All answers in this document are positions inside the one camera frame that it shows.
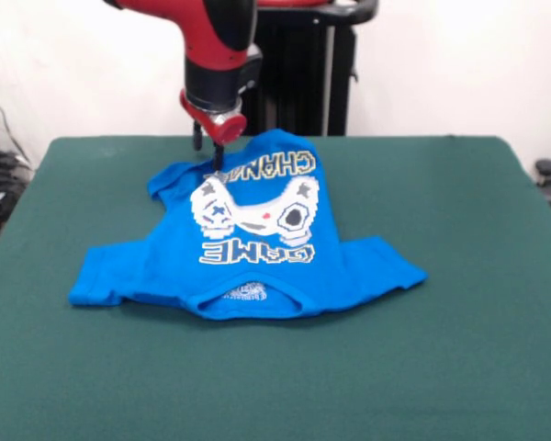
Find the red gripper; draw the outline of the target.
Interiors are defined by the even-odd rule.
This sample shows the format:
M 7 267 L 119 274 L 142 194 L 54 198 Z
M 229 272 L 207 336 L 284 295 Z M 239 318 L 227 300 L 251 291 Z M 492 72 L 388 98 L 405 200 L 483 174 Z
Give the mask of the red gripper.
M 242 99 L 237 98 L 234 108 L 213 112 L 194 106 L 187 98 L 186 91 L 180 92 L 180 104 L 185 112 L 193 119 L 193 147 L 200 151 L 203 145 L 203 132 L 213 140 L 214 156 L 213 169 L 222 170 L 224 161 L 224 146 L 235 142 L 242 135 L 247 126 L 247 118 L 242 114 Z

